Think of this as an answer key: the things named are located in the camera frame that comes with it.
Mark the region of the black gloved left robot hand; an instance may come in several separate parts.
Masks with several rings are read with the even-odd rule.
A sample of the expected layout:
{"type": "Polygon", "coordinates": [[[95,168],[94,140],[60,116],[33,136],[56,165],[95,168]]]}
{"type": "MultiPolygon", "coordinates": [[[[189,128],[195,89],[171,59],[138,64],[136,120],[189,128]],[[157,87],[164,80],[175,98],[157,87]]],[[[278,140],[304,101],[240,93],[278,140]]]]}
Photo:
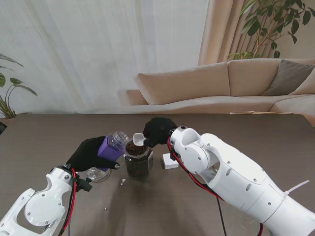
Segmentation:
{"type": "Polygon", "coordinates": [[[90,168],[119,169],[120,164],[98,156],[98,150],[105,140],[105,136],[90,138],[83,141],[78,149],[72,154],[66,164],[76,172],[84,172],[90,168]]]}

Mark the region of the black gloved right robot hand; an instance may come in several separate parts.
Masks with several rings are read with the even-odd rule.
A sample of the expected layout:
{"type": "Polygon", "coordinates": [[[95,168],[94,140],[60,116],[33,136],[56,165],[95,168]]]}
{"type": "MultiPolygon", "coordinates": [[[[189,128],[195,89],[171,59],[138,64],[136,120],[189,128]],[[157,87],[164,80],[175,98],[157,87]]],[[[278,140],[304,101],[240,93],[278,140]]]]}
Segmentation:
{"type": "Polygon", "coordinates": [[[176,128],[177,125],[169,118],[152,118],[142,132],[145,137],[144,146],[154,148],[158,144],[167,144],[171,131],[176,128]]]}

